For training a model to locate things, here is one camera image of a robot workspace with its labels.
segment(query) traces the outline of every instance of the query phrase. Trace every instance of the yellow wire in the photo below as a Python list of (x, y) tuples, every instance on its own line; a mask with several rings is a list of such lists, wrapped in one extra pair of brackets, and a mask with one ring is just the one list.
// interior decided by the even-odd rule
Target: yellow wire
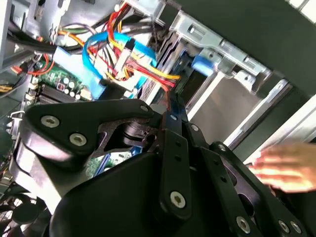
[[(109, 41), (111, 44), (113, 44), (114, 47), (118, 48), (120, 51), (122, 51), (124, 49), (124, 47), (120, 44), (118, 44), (117, 42), (113, 41), (111, 38), (109, 38)], [(135, 60), (139, 60), (140, 58), (132, 52), (131, 54), (132, 58), (134, 58)], [(149, 66), (149, 67), (146, 67), (147, 69), (149, 69), (150, 71), (152, 71), (153, 73), (157, 74), (158, 76), (160, 77), (163, 77), (163, 78), (167, 78), (167, 79), (173, 79), (173, 80), (178, 80), (180, 79), (180, 76), (179, 75), (169, 75), (169, 74), (166, 74), (166, 73), (163, 73), (161, 71), (159, 71), (157, 68), (154, 68), (152, 66)]]
[[(73, 34), (69, 34), (69, 33), (66, 32), (66, 31), (59, 31), (59, 33), (60, 33), (61, 35), (69, 35), (69, 37), (72, 38), (72, 39), (74, 39), (81, 47), (84, 46), (84, 42), (83, 42), (81, 39), (79, 39), (77, 36), (75, 36), (75, 35), (73, 35)], [(94, 54), (93, 54), (89, 49), (87, 49), (87, 52), (90, 54), (90, 56), (91, 56), (93, 59), (96, 58), (96, 57), (94, 56)], [(107, 75), (107, 77), (109, 77), (110, 79), (115, 80), (115, 78), (114, 78), (109, 72), (105, 71), (104, 73), (105, 73), (105, 74)]]
[(118, 24), (118, 32), (119, 33), (122, 32), (122, 21), (120, 21), (119, 24)]
[[(134, 70), (133, 69), (131, 69), (130, 67), (125, 67), (128, 71), (130, 71), (130, 72), (134, 72)], [(163, 85), (163, 84), (161, 84), (159, 81), (157, 81), (155, 78), (152, 78), (151, 76), (149, 76), (149, 75), (145, 75), (145, 76), (147, 76), (148, 77), (148, 79), (150, 79), (150, 80), (152, 80), (152, 81), (154, 81), (154, 82), (157, 82), (157, 83), (159, 83), (160, 84), (160, 86), (162, 87), (162, 89), (164, 90), (164, 91), (168, 91), (168, 87), (167, 86), (165, 86), (165, 85)]]

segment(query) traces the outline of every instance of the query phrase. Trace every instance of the circuit component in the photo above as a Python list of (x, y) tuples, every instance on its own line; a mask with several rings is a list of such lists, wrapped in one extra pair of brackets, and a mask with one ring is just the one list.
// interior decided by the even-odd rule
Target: circuit component
[(57, 85), (57, 90), (64, 91), (65, 88), (66, 88), (66, 86), (65, 86), (64, 84), (58, 83), (58, 85)]
[(84, 87), (79, 79), (58, 66), (54, 66), (48, 73), (38, 76), (37, 79), (38, 83), (50, 85), (60, 91), (64, 91), (67, 87), (80, 91)]

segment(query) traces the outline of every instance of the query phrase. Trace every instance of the black cable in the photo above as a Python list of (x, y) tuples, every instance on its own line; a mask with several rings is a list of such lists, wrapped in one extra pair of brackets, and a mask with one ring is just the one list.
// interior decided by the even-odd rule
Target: black cable
[[(94, 28), (94, 29), (96, 29), (96, 28), (98, 28), (98, 27), (104, 25), (107, 21), (109, 21), (110, 16), (111, 16), (111, 15), (107, 15), (105, 18), (101, 19), (100, 21), (98, 21), (97, 23), (95, 23), (94, 25), (92, 25), (91, 27)], [(68, 27), (68, 26), (70, 26), (70, 25), (72, 25), (72, 23), (71, 23), (71, 24), (68, 24), (68, 25), (66, 25), (66, 26), (63, 26), (63, 28)], [(85, 34), (85, 33), (89, 32), (89, 30), (86, 29), (86, 28), (75, 28), (75, 29), (76, 29), (76, 30), (82, 30), (82, 32), (80, 32), (79, 34), (74, 34), (74, 35), (80, 35), (80, 34)]]
[(113, 29), (114, 31), (117, 30), (117, 27), (119, 25), (119, 23), (123, 20), (123, 18), (128, 14), (128, 12), (131, 10), (131, 6), (127, 5), (126, 8), (123, 9), (123, 11), (120, 13), (120, 15), (118, 15), (118, 17), (116, 18), (114, 25), (113, 25)]

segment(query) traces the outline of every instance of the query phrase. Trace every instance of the silver screw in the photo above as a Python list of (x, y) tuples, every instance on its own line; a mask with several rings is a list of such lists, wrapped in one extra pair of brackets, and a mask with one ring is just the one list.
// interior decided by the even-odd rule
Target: silver screw
[(186, 206), (186, 200), (184, 199), (184, 196), (177, 191), (173, 191), (170, 194), (170, 200), (173, 203), (173, 205), (175, 205), (178, 208), (182, 209)]
[(291, 221), (290, 223), (291, 223), (291, 226), (293, 227), (293, 229), (294, 229), (297, 233), (299, 233), (299, 234), (302, 233), (301, 228), (300, 228), (294, 221)]
[(143, 106), (143, 105), (142, 105), (140, 108), (141, 108), (143, 111), (145, 111), (145, 112), (148, 112), (148, 111), (149, 111), (146, 106)]
[(224, 152), (226, 151), (226, 148), (225, 148), (222, 144), (220, 144), (218, 147), (219, 147), (219, 149), (221, 149), (222, 151), (224, 151)]
[(196, 125), (194, 125), (194, 124), (191, 125), (191, 128), (192, 128), (195, 132), (198, 131), (198, 127), (197, 127)]
[(250, 226), (249, 226), (248, 222), (245, 220), (245, 218), (238, 216), (236, 218), (236, 222), (242, 231), (244, 231), (246, 234), (250, 233)]
[(170, 115), (170, 117), (173, 119), (173, 120), (177, 120), (177, 117), (175, 115)]
[(50, 116), (50, 115), (46, 115), (46, 116), (43, 116), (41, 119), (40, 119), (40, 122), (46, 126), (46, 127), (50, 127), (50, 128), (53, 128), (53, 127), (58, 127), (60, 122), (59, 122), (59, 119), (54, 117), (54, 116)]
[(281, 228), (287, 232), (287, 233), (290, 233), (290, 229), (288, 228), (288, 226), (281, 220), (278, 221), (278, 224), (281, 226)]
[(72, 144), (78, 147), (84, 146), (87, 143), (86, 137), (80, 133), (74, 133), (70, 135), (69, 140)]

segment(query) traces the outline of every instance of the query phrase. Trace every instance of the red wire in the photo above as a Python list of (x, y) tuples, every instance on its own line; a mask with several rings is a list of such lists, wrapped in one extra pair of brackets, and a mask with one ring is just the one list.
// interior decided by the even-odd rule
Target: red wire
[(43, 72), (40, 72), (40, 73), (29, 73), (29, 74), (31, 74), (31, 75), (33, 75), (33, 76), (40, 76), (40, 75), (44, 75), (44, 74), (46, 74), (46, 73), (48, 73), (52, 68), (53, 68), (53, 66), (54, 66), (54, 61), (52, 61), (51, 62), (51, 64), (50, 64), (50, 66), (49, 66), (49, 68), (48, 69), (46, 69), (45, 71), (43, 71)]
[(103, 57), (100, 57), (100, 58), (108, 66), (108, 68), (112, 70), (113, 74), (116, 76), (118, 73), (109, 65), (109, 63)]
[(137, 71), (140, 71), (141, 73), (144, 73), (146, 75), (149, 75), (150, 77), (158, 80), (161, 84), (164, 84), (164, 85), (168, 85), (168, 86), (171, 86), (171, 87), (174, 87), (175, 86), (175, 83), (172, 83), (170, 81), (167, 81), (167, 80), (164, 80), (164, 79), (161, 79), (159, 78), (157, 75), (149, 72), (146, 68), (142, 67), (141, 65), (138, 65), (136, 64), (135, 62), (130, 62), (131, 63), (131, 66), (136, 69)]

